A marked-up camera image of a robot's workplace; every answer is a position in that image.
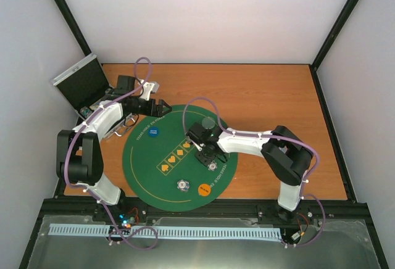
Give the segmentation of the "white blue chip stack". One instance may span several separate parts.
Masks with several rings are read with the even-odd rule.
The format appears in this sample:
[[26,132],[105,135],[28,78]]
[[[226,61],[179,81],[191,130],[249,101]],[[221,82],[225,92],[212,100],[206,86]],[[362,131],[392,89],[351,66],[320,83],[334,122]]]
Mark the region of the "white blue chip stack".
[[210,164],[207,166],[208,170],[213,172],[218,168],[218,165],[216,162],[212,161]]
[[177,182],[177,188],[181,192],[188,192],[188,190],[189,190],[189,181],[187,181],[187,180],[179,180]]

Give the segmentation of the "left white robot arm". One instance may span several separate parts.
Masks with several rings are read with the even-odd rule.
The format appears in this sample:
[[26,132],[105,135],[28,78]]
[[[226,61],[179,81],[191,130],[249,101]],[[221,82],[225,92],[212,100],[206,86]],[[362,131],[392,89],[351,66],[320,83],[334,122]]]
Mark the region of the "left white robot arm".
[[81,188],[98,202],[107,204],[107,214],[115,221],[127,217],[128,205],[121,201],[122,189],[104,174],[100,142],[108,131],[130,114],[160,118],[172,107],[164,100],[126,97],[102,101],[99,107],[72,130],[57,135],[56,174],[72,188]]

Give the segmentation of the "blue small blind button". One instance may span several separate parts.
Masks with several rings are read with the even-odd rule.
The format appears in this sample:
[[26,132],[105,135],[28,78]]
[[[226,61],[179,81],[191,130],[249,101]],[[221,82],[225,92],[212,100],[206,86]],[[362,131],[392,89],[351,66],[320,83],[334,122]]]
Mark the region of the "blue small blind button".
[[149,131],[148,131],[148,135],[149,135],[150,137],[152,137],[152,138],[158,137],[159,133],[160,133],[160,130],[159,130],[159,128],[156,127],[156,126],[150,127],[150,129],[149,129]]

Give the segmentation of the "orange big blind button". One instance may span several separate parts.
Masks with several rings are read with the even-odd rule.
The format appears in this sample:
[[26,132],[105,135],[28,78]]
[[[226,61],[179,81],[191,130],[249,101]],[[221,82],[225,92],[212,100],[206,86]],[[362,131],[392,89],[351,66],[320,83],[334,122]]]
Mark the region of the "orange big blind button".
[[211,194],[211,187],[209,184],[203,183],[199,185],[197,191],[200,196],[207,197]]

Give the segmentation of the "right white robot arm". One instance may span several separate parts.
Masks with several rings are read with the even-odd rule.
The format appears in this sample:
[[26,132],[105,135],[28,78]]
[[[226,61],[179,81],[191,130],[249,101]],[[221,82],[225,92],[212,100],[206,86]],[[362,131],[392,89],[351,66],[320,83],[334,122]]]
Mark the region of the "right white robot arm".
[[232,153],[264,158],[280,181],[278,205],[289,212],[298,207],[312,159],[318,157],[315,149],[303,143],[285,126],[277,126],[272,131],[253,132],[221,125],[204,128],[196,122],[186,131],[186,137],[202,154],[205,165],[217,155]]

